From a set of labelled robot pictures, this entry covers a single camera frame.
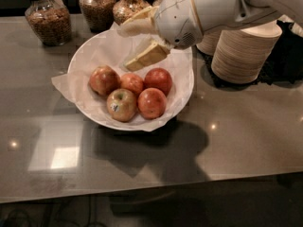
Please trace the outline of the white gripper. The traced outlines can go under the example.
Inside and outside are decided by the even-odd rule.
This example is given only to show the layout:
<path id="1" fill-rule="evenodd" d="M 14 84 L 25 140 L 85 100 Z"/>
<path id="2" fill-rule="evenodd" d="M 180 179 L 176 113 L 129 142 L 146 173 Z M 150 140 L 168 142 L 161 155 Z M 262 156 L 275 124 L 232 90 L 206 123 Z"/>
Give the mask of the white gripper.
<path id="1" fill-rule="evenodd" d="M 147 7 L 117 29 L 122 37 L 155 34 L 175 49 L 187 49 L 203 38 L 193 0 L 163 0 L 159 7 Z M 138 71 L 164 60 L 170 49 L 155 39 L 144 39 L 122 63 L 127 71 Z"/>

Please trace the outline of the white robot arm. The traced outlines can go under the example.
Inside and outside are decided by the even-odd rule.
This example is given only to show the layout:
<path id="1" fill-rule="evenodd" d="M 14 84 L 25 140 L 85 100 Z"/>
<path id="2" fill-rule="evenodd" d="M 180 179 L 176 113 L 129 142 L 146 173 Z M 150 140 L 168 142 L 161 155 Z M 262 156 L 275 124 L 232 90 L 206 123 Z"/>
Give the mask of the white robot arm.
<path id="1" fill-rule="evenodd" d="M 164 60 L 172 49 L 200 43 L 209 33 L 258 26 L 282 15 L 303 26 L 303 0 L 163 0 L 120 25 L 122 37 L 159 37 L 143 40 L 123 67 L 137 71 Z"/>

